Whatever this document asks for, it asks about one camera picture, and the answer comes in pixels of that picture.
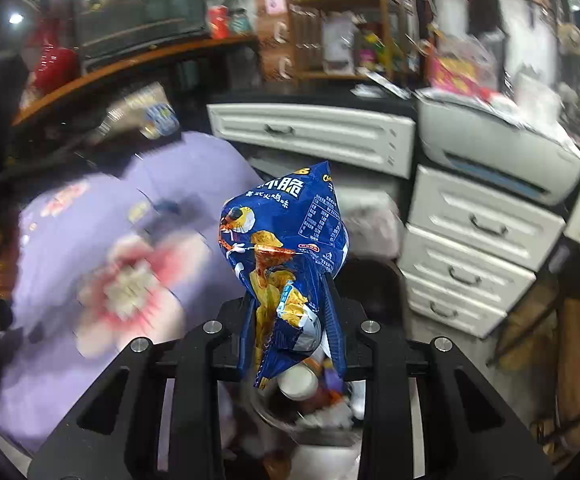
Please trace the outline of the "red tin can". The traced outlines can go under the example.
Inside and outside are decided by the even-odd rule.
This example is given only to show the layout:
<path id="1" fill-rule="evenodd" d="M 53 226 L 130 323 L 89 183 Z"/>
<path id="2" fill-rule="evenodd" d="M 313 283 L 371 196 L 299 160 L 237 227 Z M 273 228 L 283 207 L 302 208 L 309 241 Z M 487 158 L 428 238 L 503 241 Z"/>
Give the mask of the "red tin can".
<path id="1" fill-rule="evenodd" d="M 208 11 L 211 37 L 223 40 L 230 36 L 227 6 L 211 6 Z"/>

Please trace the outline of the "purple floral tablecloth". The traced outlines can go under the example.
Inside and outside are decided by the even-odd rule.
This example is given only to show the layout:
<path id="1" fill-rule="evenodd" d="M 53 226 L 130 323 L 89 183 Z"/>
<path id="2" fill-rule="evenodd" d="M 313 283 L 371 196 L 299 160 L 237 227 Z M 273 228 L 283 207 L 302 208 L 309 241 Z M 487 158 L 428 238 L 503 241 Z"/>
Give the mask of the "purple floral tablecloth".
<path id="1" fill-rule="evenodd" d="M 92 174 L 29 203 L 0 337 L 0 435 L 35 454 L 133 339 L 179 338 L 241 296 L 218 220 L 259 180 L 229 143 L 184 132 L 119 177 Z"/>

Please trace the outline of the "wooden shelf rack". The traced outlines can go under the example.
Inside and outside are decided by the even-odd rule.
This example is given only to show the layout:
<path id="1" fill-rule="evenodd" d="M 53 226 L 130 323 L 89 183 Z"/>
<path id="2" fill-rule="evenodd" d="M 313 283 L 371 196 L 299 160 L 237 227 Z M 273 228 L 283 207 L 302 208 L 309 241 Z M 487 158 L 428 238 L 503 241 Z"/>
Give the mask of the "wooden shelf rack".
<path id="1" fill-rule="evenodd" d="M 403 82 L 412 71 L 412 0 L 286 0 L 290 60 L 299 84 L 361 80 L 374 70 Z"/>

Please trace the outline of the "wooden counter top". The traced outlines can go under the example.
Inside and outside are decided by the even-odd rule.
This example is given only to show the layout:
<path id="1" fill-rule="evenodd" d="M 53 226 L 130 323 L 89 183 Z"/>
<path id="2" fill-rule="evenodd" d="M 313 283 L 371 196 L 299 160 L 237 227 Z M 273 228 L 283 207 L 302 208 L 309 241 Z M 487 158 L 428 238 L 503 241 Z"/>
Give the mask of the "wooden counter top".
<path id="1" fill-rule="evenodd" d="M 198 58 L 202 54 L 224 52 L 238 47 L 248 47 L 258 54 L 258 36 L 237 35 L 224 39 L 200 39 L 172 44 L 168 47 L 153 49 L 149 52 L 134 55 L 131 58 L 104 66 L 99 70 L 81 76 L 68 84 L 50 92 L 47 96 L 33 102 L 17 114 L 12 122 L 13 127 L 23 127 L 29 122 L 51 114 L 55 107 L 78 99 L 89 91 L 102 88 L 110 81 L 121 81 L 146 70 L 160 67 L 171 62 Z"/>

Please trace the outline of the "brown coffee box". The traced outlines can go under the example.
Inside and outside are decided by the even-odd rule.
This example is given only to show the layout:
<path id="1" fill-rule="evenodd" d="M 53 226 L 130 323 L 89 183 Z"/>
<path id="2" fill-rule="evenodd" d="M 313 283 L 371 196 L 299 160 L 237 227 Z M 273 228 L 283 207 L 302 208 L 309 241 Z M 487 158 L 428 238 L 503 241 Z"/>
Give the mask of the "brown coffee box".
<path id="1" fill-rule="evenodd" d="M 261 67 L 265 81 L 287 81 L 294 77 L 291 52 L 288 49 L 263 51 Z"/>
<path id="2" fill-rule="evenodd" d="M 261 52 L 272 52 L 290 46 L 289 15 L 258 14 L 256 21 L 256 36 Z"/>

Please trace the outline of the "trash bin with rubbish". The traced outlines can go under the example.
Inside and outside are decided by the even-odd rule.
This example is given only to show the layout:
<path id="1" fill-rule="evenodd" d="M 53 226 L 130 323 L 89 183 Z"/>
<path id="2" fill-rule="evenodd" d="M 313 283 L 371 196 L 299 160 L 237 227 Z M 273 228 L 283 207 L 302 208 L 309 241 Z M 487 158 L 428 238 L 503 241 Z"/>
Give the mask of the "trash bin with rubbish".
<path id="1" fill-rule="evenodd" d="M 365 383 L 344 382 L 321 344 L 262 389 L 248 376 L 240 400 L 255 434 L 243 446 L 266 479 L 355 479 L 360 468 Z"/>

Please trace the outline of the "white printer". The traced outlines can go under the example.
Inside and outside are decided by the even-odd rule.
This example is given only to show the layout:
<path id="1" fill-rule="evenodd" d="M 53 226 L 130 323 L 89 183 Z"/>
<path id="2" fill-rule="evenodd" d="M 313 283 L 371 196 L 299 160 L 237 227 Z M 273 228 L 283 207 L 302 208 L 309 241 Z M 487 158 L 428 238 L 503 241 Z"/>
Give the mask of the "white printer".
<path id="1" fill-rule="evenodd" d="M 560 125 L 537 128 L 509 100 L 435 88 L 415 96 L 422 148 L 437 164 L 549 206 L 580 182 L 580 151 Z"/>

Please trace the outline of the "red ceramic vase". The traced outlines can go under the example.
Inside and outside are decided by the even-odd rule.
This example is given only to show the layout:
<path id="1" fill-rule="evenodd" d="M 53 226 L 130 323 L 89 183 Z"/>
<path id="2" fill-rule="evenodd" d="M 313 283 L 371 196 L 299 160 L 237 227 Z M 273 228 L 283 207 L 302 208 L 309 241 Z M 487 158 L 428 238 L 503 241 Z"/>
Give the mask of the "red ceramic vase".
<path id="1" fill-rule="evenodd" d="M 78 55 L 60 44 L 59 25 L 56 18 L 41 18 L 26 44 L 40 49 L 32 87 L 41 96 L 47 96 L 80 76 Z"/>

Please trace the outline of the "blue snack wrapper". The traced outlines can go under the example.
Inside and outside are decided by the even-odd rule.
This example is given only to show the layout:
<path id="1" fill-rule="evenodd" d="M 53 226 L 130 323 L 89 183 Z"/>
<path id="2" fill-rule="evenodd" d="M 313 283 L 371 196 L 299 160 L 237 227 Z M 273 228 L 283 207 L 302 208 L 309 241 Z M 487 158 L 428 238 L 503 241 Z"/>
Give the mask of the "blue snack wrapper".
<path id="1" fill-rule="evenodd" d="M 268 180 L 224 203 L 218 244 L 254 300 L 253 385 L 267 384 L 326 342 L 334 369 L 348 363 L 328 285 L 348 255 L 328 162 Z"/>

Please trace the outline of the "white drawer cabinet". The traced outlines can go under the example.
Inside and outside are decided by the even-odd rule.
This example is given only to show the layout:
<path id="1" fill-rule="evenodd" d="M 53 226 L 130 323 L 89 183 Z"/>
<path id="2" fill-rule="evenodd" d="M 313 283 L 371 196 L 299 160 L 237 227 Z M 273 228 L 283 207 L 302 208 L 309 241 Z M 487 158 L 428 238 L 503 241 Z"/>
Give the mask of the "white drawer cabinet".
<path id="1" fill-rule="evenodd" d="M 220 138 L 412 181 L 398 265 L 415 312 L 483 338 L 557 257 L 580 244 L 580 182 L 549 206 L 427 158 L 417 105 L 359 102 L 212 103 Z"/>

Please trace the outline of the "glass jar with lid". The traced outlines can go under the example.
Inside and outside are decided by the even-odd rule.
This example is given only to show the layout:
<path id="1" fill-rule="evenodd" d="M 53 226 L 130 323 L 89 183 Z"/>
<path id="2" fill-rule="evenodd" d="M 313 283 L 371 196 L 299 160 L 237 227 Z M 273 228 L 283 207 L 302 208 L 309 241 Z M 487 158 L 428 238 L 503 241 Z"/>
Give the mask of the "glass jar with lid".
<path id="1" fill-rule="evenodd" d="M 230 11 L 229 28 L 234 36 L 249 36 L 253 34 L 252 25 L 245 8 L 237 8 Z"/>

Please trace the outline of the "dark glass display case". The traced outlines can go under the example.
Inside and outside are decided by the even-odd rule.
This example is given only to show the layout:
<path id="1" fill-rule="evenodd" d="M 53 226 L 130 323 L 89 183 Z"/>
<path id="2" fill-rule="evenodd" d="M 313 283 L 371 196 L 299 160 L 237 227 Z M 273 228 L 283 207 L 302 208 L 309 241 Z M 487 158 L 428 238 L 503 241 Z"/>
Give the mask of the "dark glass display case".
<path id="1" fill-rule="evenodd" d="M 135 53 L 210 36 L 205 0 L 74 0 L 73 23 L 85 73 Z"/>

